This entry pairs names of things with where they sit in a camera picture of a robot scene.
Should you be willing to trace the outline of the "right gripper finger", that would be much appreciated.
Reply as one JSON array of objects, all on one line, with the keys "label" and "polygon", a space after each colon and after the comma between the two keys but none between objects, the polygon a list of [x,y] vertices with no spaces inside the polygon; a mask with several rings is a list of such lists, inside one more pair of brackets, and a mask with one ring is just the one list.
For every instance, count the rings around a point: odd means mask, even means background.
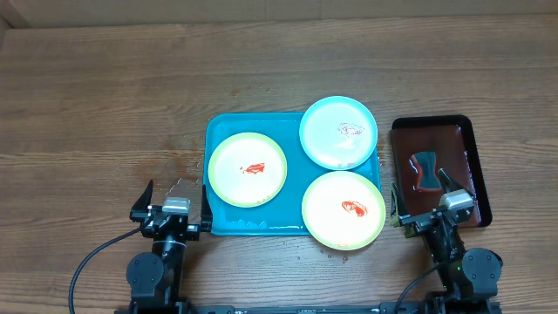
[{"label": "right gripper finger", "polygon": [[405,207],[403,197],[398,190],[397,184],[391,183],[391,209],[390,219],[392,221],[402,221],[409,217],[408,210]]},{"label": "right gripper finger", "polygon": [[437,172],[438,179],[440,181],[440,185],[445,194],[461,190],[463,186],[456,182],[446,171],[444,168],[440,168]]}]

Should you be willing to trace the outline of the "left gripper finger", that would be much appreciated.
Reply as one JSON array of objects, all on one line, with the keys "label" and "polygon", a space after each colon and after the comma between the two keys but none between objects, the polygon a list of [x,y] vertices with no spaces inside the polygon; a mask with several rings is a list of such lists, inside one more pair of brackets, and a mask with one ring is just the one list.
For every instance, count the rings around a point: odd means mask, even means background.
[{"label": "left gripper finger", "polygon": [[151,204],[153,195],[153,180],[150,180],[146,186],[146,189],[141,194],[139,199],[133,204],[133,212],[146,212],[148,206]]},{"label": "left gripper finger", "polygon": [[201,189],[201,222],[212,223],[213,212],[208,202],[207,186],[203,185]]}]

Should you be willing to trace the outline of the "yellow-green plate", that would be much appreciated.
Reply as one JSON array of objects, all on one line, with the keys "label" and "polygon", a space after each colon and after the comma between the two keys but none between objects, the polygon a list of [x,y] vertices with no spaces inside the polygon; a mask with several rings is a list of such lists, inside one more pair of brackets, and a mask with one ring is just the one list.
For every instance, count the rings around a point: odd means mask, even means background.
[{"label": "yellow-green plate", "polygon": [[281,191],[288,172],[286,155],[270,137],[238,133],[212,152],[208,181],[215,194],[229,205],[254,208]]},{"label": "yellow-green plate", "polygon": [[386,208],[374,183],[350,171],[333,171],[315,179],[302,200],[306,229],[331,249],[361,249],[381,233]]}]

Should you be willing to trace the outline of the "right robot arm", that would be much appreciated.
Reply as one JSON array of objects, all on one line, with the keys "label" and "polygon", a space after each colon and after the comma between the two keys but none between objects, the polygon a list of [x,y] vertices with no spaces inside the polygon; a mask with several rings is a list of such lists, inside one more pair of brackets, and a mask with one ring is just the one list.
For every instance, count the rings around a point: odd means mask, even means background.
[{"label": "right robot arm", "polygon": [[[501,257],[489,249],[466,249],[458,232],[458,226],[472,216],[474,193],[444,169],[438,171],[438,178],[443,190],[439,205],[421,215],[408,213],[397,185],[391,184],[391,225],[404,229],[407,238],[420,236],[433,266],[405,287],[390,312],[500,313],[500,305],[490,299],[498,294]],[[420,303],[405,305],[407,293],[434,272],[444,289],[427,293]]]}]

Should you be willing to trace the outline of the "orange sponge with green scourer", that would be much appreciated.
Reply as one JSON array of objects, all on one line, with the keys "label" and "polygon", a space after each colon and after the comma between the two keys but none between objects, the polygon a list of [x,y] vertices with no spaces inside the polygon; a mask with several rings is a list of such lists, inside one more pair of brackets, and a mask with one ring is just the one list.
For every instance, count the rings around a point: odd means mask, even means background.
[{"label": "orange sponge with green scourer", "polygon": [[410,158],[417,175],[415,189],[418,191],[434,192],[441,189],[436,173],[436,154],[432,151],[415,153]]}]

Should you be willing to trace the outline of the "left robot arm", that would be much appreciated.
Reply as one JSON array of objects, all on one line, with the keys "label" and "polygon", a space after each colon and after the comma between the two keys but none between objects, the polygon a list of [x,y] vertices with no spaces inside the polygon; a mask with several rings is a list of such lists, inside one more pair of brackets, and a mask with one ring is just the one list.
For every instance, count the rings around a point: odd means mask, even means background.
[{"label": "left robot arm", "polygon": [[139,224],[143,237],[151,239],[150,251],[136,255],[127,266],[126,280],[131,286],[129,313],[182,313],[197,310],[180,295],[187,243],[198,241],[212,229],[213,213],[207,194],[202,194],[201,222],[190,223],[188,198],[168,197],[161,205],[151,203],[150,181],[130,210],[130,219]]}]

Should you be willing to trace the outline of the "light blue plate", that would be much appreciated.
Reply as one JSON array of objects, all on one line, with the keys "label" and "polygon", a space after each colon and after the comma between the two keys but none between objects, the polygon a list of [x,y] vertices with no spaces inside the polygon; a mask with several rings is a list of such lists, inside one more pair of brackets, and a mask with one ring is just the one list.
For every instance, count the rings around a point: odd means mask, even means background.
[{"label": "light blue plate", "polygon": [[303,151],[329,170],[362,165],[378,143],[378,125],[360,101],[345,96],[318,100],[303,114],[299,127]]}]

